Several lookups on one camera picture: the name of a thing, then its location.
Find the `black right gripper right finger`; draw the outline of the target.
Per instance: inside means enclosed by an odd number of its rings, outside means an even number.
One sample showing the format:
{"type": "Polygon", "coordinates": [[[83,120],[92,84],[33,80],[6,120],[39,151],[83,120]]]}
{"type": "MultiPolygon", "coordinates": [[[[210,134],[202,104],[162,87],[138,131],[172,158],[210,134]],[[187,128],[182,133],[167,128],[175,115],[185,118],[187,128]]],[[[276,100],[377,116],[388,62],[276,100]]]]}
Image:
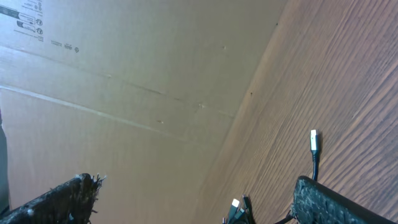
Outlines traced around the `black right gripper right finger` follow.
{"type": "Polygon", "coordinates": [[[303,175],[295,184],[290,215],[299,223],[394,224],[303,175]]]}

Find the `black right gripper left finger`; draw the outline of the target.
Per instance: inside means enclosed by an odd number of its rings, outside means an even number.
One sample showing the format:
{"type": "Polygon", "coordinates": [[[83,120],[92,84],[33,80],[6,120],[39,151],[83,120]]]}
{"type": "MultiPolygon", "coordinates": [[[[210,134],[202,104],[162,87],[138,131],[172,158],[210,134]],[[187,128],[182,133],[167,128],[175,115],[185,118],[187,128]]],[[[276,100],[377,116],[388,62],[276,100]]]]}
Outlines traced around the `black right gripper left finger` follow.
{"type": "Polygon", "coordinates": [[[1,224],[90,223],[104,178],[83,173],[1,217],[1,224]]]}

